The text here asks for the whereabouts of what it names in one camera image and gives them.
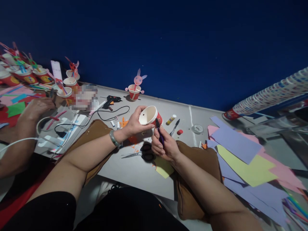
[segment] pink paper bunny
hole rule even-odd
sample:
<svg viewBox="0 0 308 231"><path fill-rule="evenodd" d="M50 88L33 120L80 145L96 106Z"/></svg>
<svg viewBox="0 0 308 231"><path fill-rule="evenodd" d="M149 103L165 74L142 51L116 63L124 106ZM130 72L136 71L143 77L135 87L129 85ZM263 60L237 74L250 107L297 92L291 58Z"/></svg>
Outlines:
<svg viewBox="0 0 308 231"><path fill-rule="evenodd" d="M139 86L140 84L142 84L142 80L144 80L144 79L147 77L147 75L144 75L144 76L141 77L140 74L141 74L141 70L140 70L140 68L139 68L139 70L138 70L138 72L137 72L137 76L134 78L134 83L135 83L134 91L136 90L136 87L137 87L137 86Z"/></svg>

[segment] glue stick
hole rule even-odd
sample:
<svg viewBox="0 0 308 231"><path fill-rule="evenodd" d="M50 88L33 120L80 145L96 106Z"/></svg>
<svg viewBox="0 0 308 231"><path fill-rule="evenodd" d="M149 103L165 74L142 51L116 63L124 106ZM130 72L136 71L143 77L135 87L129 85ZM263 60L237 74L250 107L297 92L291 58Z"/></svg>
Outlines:
<svg viewBox="0 0 308 231"><path fill-rule="evenodd" d="M172 115L170 119L166 122L167 125L171 124L172 121L176 118L176 115Z"/></svg>

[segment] bunny paper cup craft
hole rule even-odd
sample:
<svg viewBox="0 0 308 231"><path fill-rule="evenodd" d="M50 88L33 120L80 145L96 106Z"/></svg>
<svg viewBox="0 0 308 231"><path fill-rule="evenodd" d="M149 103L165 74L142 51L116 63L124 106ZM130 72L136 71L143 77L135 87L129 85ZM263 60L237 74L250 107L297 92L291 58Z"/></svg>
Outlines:
<svg viewBox="0 0 308 231"><path fill-rule="evenodd" d="M144 91L141 90L140 84L142 83L142 80L144 80L147 75L144 76L140 76L141 70L139 68L138 72L137 72L137 76L134 78L134 83L135 84L131 84L128 86L128 88L125 88L126 91L129 91L129 96L131 98L131 100L135 101L138 99L139 94L143 94Z"/></svg>

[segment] scissors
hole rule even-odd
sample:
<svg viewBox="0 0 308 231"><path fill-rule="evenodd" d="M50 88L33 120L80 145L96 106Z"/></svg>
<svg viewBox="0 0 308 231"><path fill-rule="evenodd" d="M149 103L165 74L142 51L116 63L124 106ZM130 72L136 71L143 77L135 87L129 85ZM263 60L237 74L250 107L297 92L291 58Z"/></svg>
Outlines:
<svg viewBox="0 0 308 231"><path fill-rule="evenodd" d="M141 156L146 162L151 162L155 159L155 155L152 151L152 145L150 144L143 145L139 152L129 154L128 156L122 157L122 159L134 156Z"/></svg>
<svg viewBox="0 0 308 231"><path fill-rule="evenodd" d="M159 124L157 118L155 119L155 122L156 122L157 131L158 131L158 133L159 133L159 141L160 141L161 144L164 146L164 137L163 137L163 135L162 135L161 132L160 132L160 124Z"/></svg>

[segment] black cable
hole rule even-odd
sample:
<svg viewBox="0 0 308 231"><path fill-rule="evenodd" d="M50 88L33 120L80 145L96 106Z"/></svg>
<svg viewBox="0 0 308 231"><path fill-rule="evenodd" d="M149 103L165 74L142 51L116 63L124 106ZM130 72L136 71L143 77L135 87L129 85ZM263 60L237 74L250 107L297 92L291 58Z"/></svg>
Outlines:
<svg viewBox="0 0 308 231"><path fill-rule="evenodd" d="M120 110L120 109L122 109L122 108L125 108L125 107L128 107L128 110L127 110L126 112L124 112L124 113L122 113L122 114L119 114L119 115L116 115L116 116L114 116L114 117L112 117L112 118L109 118L109 119L106 119L106 120L103 120L102 117L101 117L100 114L99 114L99 112L111 112L111 113L117 112L118 110ZM130 107L129 107L129 106L120 107L119 109L117 109L117 110L115 110L115 111L96 110L96 111L91 115L91 117L88 119L88 122L87 122L85 125L73 124L72 128L73 128L74 126L78 126L78 127L85 127L85 126L87 126L87 125L90 123L90 120L91 120L92 116L93 116L95 113L98 114L98 116L100 117L100 119L101 119L102 121L112 121L112 120L114 120L116 117L119 117L119 116L121 116L121 115L126 114L127 112L129 112L129 110L130 110ZM56 130L56 127L59 127L59 126L62 126L62 125L71 125L71 124L58 124L57 126L54 127L54 131L55 131L56 133L59 133L59 132Z"/></svg>

